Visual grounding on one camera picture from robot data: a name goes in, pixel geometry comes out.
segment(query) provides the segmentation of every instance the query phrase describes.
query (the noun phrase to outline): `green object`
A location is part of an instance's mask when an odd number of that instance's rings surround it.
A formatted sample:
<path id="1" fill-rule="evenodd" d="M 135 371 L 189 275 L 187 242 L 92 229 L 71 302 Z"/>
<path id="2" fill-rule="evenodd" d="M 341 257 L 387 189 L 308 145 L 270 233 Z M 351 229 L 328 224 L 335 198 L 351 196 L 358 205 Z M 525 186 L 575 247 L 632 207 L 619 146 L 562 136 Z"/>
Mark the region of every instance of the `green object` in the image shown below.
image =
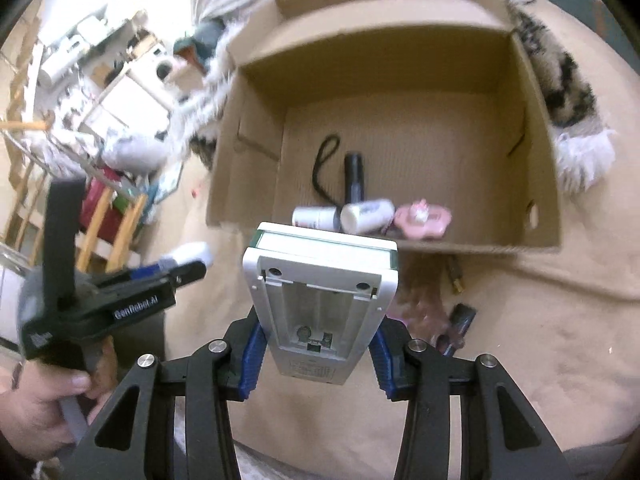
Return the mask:
<path id="1" fill-rule="evenodd" d="M 129 206 L 129 201 L 123 196 L 116 195 L 116 198 L 111 202 L 111 206 L 120 211 L 123 215 L 127 212 L 127 207 Z"/>

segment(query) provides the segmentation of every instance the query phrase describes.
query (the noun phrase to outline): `white container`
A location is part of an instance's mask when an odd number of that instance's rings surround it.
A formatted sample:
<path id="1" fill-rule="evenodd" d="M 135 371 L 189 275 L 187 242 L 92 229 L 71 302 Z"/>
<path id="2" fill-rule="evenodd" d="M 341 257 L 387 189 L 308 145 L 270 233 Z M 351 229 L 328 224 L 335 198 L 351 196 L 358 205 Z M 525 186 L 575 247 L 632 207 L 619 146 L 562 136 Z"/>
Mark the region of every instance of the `white container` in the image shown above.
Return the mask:
<path id="1" fill-rule="evenodd" d="M 382 229 L 394 218 L 396 208 L 391 200 L 369 200 L 347 204 L 340 213 L 342 230 L 350 235 L 360 235 Z"/>
<path id="2" fill-rule="evenodd" d="M 293 210 L 291 225 L 320 229 L 337 233 L 340 230 L 340 218 L 337 207 L 297 207 Z"/>
<path id="3" fill-rule="evenodd" d="M 60 49 L 52 54 L 40 67 L 39 83 L 44 88 L 51 88 L 58 83 L 70 67 L 75 65 L 84 56 L 91 46 L 82 38 L 76 35 L 70 40 L 63 40 Z"/>

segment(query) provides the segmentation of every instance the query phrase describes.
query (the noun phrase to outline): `label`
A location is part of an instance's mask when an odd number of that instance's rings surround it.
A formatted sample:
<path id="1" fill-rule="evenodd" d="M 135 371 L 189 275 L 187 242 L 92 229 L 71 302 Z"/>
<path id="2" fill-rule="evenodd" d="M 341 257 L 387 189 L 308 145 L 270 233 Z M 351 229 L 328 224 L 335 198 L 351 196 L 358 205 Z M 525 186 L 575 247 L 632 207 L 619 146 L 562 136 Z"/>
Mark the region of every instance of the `label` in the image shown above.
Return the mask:
<path id="1" fill-rule="evenodd" d="M 126 306 L 125 308 L 115 310 L 113 317 L 117 320 L 125 319 L 126 317 L 142 312 L 155 304 L 158 304 L 158 296 L 152 296 L 148 300 L 138 301 L 137 303 L 132 303 L 129 306 Z"/>
<path id="2" fill-rule="evenodd" d="M 289 371 L 297 375 L 331 380 L 334 376 L 335 368 L 306 361 L 289 361 Z"/>
<path id="3" fill-rule="evenodd" d="M 320 224 L 317 221 L 297 221 L 295 222 L 295 227 L 304 227 L 307 229 L 319 229 L 320 228 Z"/>
<path id="4" fill-rule="evenodd" d="M 375 213 L 378 209 L 380 209 L 379 203 L 367 204 L 360 208 L 360 214 L 366 215 L 369 213 Z"/>
<path id="5" fill-rule="evenodd" d="M 45 332 L 44 334 L 31 334 L 31 342 L 36 348 L 42 348 L 49 343 L 52 337 L 51 332 Z"/>

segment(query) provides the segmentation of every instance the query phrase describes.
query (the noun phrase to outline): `metal screw head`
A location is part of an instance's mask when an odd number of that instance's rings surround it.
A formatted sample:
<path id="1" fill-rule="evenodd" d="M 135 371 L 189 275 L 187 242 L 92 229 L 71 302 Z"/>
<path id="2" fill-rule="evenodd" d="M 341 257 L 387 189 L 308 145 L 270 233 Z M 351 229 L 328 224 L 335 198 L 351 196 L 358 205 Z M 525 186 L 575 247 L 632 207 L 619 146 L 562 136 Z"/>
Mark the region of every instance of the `metal screw head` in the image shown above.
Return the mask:
<path id="1" fill-rule="evenodd" d="M 411 339 L 408 347 L 413 352 L 424 352 L 427 349 L 427 342 L 424 339 Z"/>
<path id="2" fill-rule="evenodd" d="M 149 368 L 154 362 L 156 358 L 151 354 L 144 354 L 138 358 L 138 366 L 140 368 Z"/>
<path id="3" fill-rule="evenodd" d="M 226 350 L 226 342 L 222 339 L 215 339 L 211 343 L 209 343 L 209 352 L 213 352 L 214 354 L 219 354 L 220 352 L 224 352 Z"/>
<path id="4" fill-rule="evenodd" d="M 498 359 L 496 359 L 491 354 L 482 354 L 480 356 L 480 362 L 487 368 L 494 368 L 498 365 Z"/>

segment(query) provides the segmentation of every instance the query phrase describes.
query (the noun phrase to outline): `teal object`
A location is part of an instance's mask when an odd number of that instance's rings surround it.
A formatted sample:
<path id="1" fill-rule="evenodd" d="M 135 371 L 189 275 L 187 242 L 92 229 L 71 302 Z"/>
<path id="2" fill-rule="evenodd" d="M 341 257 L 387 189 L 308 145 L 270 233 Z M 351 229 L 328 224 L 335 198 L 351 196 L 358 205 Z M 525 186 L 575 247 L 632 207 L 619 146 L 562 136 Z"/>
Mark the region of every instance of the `teal object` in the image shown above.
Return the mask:
<path id="1" fill-rule="evenodd" d="M 180 38 L 174 43 L 174 54 L 182 49 L 192 46 L 195 50 L 198 62 L 207 66 L 207 60 L 214 57 L 216 46 L 220 36 L 225 31 L 225 24 L 220 18 L 215 18 L 209 22 L 202 22 L 196 28 L 192 36 Z"/>
<path id="2" fill-rule="evenodd" d="M 601 0 L 549 0 L 599 35 L 640 74 L 640 57 Z"/>

